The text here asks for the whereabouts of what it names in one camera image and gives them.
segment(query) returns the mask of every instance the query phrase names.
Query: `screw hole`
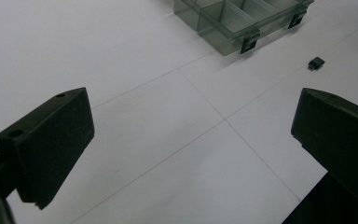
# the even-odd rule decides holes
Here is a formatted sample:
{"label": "screw hole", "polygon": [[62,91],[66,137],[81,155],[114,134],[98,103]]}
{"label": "screw hole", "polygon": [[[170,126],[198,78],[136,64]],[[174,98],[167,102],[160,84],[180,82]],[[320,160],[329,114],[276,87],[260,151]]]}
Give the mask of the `screw hole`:
{"label": "screw hole", "polygon": [[22,130],[16,130],[16,131],[13,131],[11,133],[9,133],[9,137],[18,137],[20,135],[22,135],[24,132]]}

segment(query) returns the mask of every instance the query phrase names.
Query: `transparent plastic box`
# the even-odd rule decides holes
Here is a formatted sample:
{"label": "transparent plastic box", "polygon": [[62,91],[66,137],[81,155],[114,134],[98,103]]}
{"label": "transparent plastic box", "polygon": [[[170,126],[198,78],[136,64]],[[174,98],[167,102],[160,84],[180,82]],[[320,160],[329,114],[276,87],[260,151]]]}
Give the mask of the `transparent plastic box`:
{"label": "transparent plastic box", "polygon": [[298,25],[314,0],[174,0],[174,13],[223,55],[255,47],[285,26]]}

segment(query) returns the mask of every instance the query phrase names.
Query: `white surface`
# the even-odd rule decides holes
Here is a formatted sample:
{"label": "white surface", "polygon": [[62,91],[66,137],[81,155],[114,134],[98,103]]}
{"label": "white surface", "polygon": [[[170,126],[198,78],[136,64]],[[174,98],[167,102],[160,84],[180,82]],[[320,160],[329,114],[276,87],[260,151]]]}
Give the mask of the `white surface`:
{"label": "white surface", "polygon": [[227,57],[172,0],[0,1],[0,131],[82,86],[95,138],[45,210],[9,196],[18,223],[280,223],[325,173],[290,134],[301,89],[358,104],[358,1]]}

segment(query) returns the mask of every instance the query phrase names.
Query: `compartment box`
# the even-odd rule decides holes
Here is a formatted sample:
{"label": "compartment box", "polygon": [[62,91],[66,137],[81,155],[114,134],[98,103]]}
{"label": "compartment box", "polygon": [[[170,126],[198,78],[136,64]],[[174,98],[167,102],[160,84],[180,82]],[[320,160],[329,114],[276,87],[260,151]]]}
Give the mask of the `compartment box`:
{"label": "compartment box", "polygon": [[299,24],[313,0],[175,0],[174,12],[223,55]]}

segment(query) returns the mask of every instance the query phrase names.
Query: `black latch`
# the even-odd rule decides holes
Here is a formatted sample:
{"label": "black latch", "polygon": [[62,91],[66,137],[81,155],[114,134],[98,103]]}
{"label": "black latch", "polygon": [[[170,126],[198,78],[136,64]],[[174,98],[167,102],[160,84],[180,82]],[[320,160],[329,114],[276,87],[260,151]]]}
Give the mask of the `black latch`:
{"label": "black latch", "polygon": [[245,37],[243,39],[241,54],[243,54],[244,52],[246,52],[246,51],[248,51],[250,49],[254,49],[255,44],[257,42],[257,39],[259,37],[260,37],[260,31],[259,30],[256,30],[256,31],[252,32],[250,35],[248,35],[247,37]]}
{"label": "black latch", "polygon": [[307,10],[303,10],[303,11],[300,11],[297,14],[295,14],[293,16],[292,20],[290,21],[288,29],[299,25],[301,23],[303,17],[305,16],[305,14],[307,14]]}

